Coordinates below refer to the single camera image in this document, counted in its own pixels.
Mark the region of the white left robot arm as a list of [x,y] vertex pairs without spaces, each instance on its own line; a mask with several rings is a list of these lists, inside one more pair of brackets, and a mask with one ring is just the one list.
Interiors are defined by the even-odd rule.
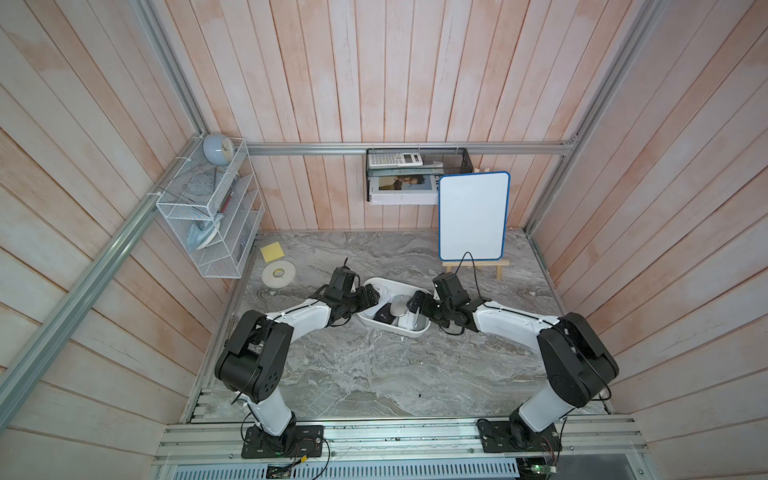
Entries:
[[347,321],[379,300],[373,286],[360,284],[359,275],[348,267],[338,267],[327,284],[296,306],[272,313],[244,313],[225,342],[215,377],[247,398],[249,412],[262,432],[280,437],[295,421],[279,392],[292,342],[341,319]]

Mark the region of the silver computer mouse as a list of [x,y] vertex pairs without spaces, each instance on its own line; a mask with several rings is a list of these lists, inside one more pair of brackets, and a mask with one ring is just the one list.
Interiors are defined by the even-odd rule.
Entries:
[[409,310],[410,297],[407,295],[397,295],[391,301],[391,313],[396,317],[407,315]]

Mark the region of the white plastic storage box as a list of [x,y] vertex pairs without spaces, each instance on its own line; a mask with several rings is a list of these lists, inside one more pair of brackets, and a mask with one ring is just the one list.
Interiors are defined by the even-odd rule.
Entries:
[[371,278],[364,283],[379,295],[376,305],[357,313],[364,325],[408,338],[420,338],[430,328],[430,320],[422,314],[423,301],[431,294],[412,285]]

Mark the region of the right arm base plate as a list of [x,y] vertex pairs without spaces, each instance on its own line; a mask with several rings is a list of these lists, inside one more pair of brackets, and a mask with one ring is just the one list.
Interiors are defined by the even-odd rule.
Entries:
[[560,453],[562,442],[555,425],[533,432],[522,421],[478,419],[476,427],[485,453]]

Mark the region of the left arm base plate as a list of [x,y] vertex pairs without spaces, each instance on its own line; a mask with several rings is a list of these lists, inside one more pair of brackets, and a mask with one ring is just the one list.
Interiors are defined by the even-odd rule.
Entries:
[[273,436],[258,426],[249,427],[244,434],[243,459],[317,458],[323,454],[324,427],[321,425],[291,426],[280,436]]

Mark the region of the white silver mouse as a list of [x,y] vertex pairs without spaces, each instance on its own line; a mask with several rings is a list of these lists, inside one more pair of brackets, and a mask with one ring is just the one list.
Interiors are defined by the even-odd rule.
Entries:
[[404,306],[399,311],[397,326],[407,331],[420,330],[419,314],[417,312],[411,312],[407,306]]

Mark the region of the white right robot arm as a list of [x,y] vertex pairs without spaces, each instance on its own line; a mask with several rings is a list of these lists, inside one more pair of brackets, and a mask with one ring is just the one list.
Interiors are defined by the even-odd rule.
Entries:
[[433,286],[433,294],[415,293],[405,300],[405,311],[420,314],[443,328],[454,325],[496,335],[541,356],[547,384],[509,417],[509,437],[518,447],[531,443],[557,420],[608,391],[620,373],[607,347],[577,313],[540,316],[482,295],[472,298],[454,273],[438,275]]

